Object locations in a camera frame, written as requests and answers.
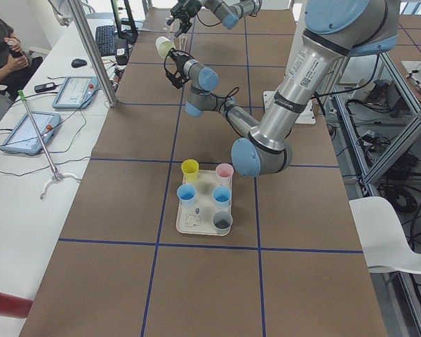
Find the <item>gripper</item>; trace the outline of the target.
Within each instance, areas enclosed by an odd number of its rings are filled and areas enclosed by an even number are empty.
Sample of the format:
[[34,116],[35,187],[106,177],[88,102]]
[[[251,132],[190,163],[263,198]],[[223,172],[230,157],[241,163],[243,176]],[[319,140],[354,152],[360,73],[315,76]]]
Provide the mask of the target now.
[[[170,72],[166,67],[166,61],[170,58],[176,66],[174,72]],[[189,77],[185,74],[184,66],[186,62],[190,61],[192,56],[181,50],[171,48],[164,58],[163,68],[166,73],[167,79],[172,83],[176,88],[182,88],[188,81]]]
[[178,38],[181,34],[188,33],[192,23],[190,18],[196,16],[201,10],[201,2],[199,0],[179,0],[171,9],[171,16],[167,21],[167,25],[171,26],[175,19],[179,19],[179,28],[175,32],[174,37]]

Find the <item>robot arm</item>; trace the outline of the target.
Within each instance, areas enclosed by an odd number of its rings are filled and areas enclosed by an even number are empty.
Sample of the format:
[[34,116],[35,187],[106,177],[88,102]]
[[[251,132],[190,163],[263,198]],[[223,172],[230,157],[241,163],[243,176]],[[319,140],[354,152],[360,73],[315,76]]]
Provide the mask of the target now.
[[255,119],[229,95],[217,95],[218,74],[193,56],[159,37],[156,49],[172,60],[176,71],[166,76],[176,88],[189,84],[186,112],[221,114],[238,133],[231,149],[234,169],[242,176],[278,173],[291,162],[287,137],[307,103],[314,97],[334,61],[378,55],[395,47],[399,25],[398,1],[309,1],[305,6],[302,48],[284,74],[261,120]]
[[[199,17],[199,11],[202,8],[208,9],[218,21],[214,24],[207,24]],[[205,27],[215,27],[222,25],[226,29],[232,29],[240,19],[246,16],[255,17],[262,8],[261,0],[240,1],[233,5],[228,5],[222,0],[181,0],[170,9],[170,16],[166,24],[170,27],[176,20],[179,20],[179,28],[174,33],[174,37],[188,33],[192,27],[192,18],[197,20]]]

